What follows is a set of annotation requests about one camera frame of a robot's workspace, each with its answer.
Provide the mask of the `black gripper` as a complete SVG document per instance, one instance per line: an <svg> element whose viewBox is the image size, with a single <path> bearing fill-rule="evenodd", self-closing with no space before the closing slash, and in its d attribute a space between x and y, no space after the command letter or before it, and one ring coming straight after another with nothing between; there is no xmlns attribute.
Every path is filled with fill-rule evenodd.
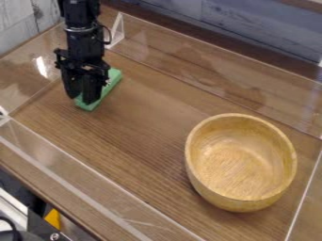
<svg viewBox="0 0 322 241"><path fill-rule="evenodd" d="M103 47L76 47L67 50L53 50L56 61L55 67L60 70L61 80L67 95L73 99L80 94L84 104L92 104L101 97L101 90L107 86L108 63L103 60Z"/></svg>

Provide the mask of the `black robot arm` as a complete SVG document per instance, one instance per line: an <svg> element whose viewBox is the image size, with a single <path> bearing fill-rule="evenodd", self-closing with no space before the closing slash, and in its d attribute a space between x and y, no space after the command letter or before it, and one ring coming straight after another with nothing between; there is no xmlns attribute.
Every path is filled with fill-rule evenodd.
<svg viewBox="0 0 322 241"><path fill-rule="evenodd" d="M105 26L99 22L100 0L56 0L65 22L67 48L53 50L67 95L84 104L101 98L111 66L103 60Z"/></svg>

